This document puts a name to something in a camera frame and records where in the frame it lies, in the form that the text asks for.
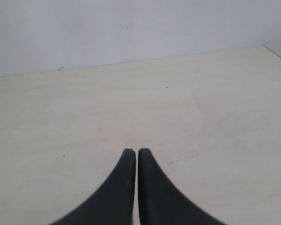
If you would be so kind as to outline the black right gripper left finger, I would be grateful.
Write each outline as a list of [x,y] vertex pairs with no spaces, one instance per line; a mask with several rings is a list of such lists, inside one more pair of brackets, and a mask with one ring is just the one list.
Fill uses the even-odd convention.
[[136,155],[124,149],[102,185],[81,205],[54,225],[131,225],[135,193]]

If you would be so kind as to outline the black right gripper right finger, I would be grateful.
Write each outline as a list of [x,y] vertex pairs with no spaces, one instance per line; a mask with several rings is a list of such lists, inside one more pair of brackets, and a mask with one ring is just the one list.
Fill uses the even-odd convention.
[[142,225],[222,225],[169,180],[150,149],[138,152],[138,204]]

